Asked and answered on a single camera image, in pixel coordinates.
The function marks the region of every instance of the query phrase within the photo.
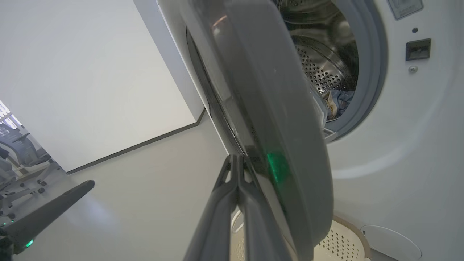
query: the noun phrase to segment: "screw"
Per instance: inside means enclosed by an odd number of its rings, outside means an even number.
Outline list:
[[[417,72],[417,66],[413,65],[413,66],[409,67],[409,72],[410,73],[416,73]]]

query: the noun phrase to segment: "white washing machine body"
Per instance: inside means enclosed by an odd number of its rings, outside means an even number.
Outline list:
[[[158,1],[173,31],[173,21],[181,23],[181,17],[173,4]],[[464,245],[463,4],[423,0],[422,10],[397,20],[388,0],[374,3],[385,29],[387,70],[371,111],[327,144],[335,214],[361,229],[372,248],[399,261],[459,260]],[[430,58],[406,61],[406,43],[428,38]],[[174,39],[185,45],[184,39]],[[212,116],[190,57],[180,52]],[[230,152],[224,125],[212,119]]]

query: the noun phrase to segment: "office chair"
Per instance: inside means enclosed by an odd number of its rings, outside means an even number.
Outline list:
[[[45,192],[44,188],[23,189],[19,192],[10,192],[11,189],[18,185],[16,181],[16,173],[14,173],[11,163],[0,158],[0,216],[6,214],[10,219],[15,218],[15,214],[9,213],[8,211],[13,206],[13,201],[28,194],[34,194],[35,192],[39,192],[40,194]]]
[[[6,124],[0,124],[0,144],[14,151],[19,164],[24,167],[32,167],[47,161],[50,163],[37,180],[38,184],[45,186],[47,185],[45,179],[53,170],[59,170],[60,166],[52,160],[52,157],[43,148],[36,150],[27,135],[29,133],[22,135],[18,129],[13,129]]]

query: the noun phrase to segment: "white wall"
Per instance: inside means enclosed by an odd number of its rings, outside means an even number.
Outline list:
[[[132,0],[2,1],[0,97],[66,171],[195,122]]]

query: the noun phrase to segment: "baseboard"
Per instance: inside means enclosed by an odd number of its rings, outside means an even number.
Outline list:
[[[122,154],[124,154],[124,153],[128,153],[129,151],[136,150],[136,149],[141,148],[141,147],[143,147],[143,146],[145,146],[145,145],[151,144],[151,143],[153,143],[153,142],[156,142],[156,141],[162,140],[162,139],[164,139],[164,138],[170,137],[170,136],[172,136],[172,135],[174,135],[174,134],[177,134],[177,133],[179,133],[179,132],[182,132],[182,131],[188,130],[188,129],[190,129],[190,128],[193,128],[193,127],[195,127],[195,126],[198,126],[198,125],[200,124],[200,121],[201,121],[201,119],[203,118],[203,115],[205,114],[205,112],[206,112],[206,110],[203,109],[203,112],[201,113],[201,115],[200,115],[200,117],[198,118],[198,120],[197,120],[196,122],[192,123],[192,124],[189,124],[189,125],[184,126],[184,127],[182,127],[182,128],[178,128],[178,129],[176,129],[176,130],[173,130],[173,131],[168,132],[168,133],[166,133],[166,134],[163,134],[163,135],[161,135],[161,136],[152,138],[152,139],[150,139],[150,140],[148,140],[148,141],[139,143],[139,144],[134,145],[134,146],[132,146],[132,147],[129,147],[129,148],[125,149],[125,150],[118,151],[118,152],[116,152],[116,153],[113,153],[113,154],[111,154],[111,155],[108,155],[108,156],[106,156],[106,157],[103,157],[103,158],[101,158],[101,159],[98,159],[98,160],[96,160],[96,161],[93,161],[93,162],[91,162],[91,163],[88,163],[88,164],[86,164],[86,165],[84,165],[84,166],[81,166],[81,167],[79,167],[79,168],[70,170],[70,171],[68,171],[67,173],[68,173],[68,175],[69,175],[69,174],[76,173],[76,172],[78,172],[78,171],[84,170],[84,169],[86,169],[86,168],[88,168],[88,167],[95,166],[95,165],[97,165],[97,164],[99,164],[99,163],[102,163],[102,162],[104,162],[104,161],[106,161],[106,160],[109,160],[109,159],[112,159],[112,158],[114,158],[114,157],[117,157],[117,156],[122,155]]]

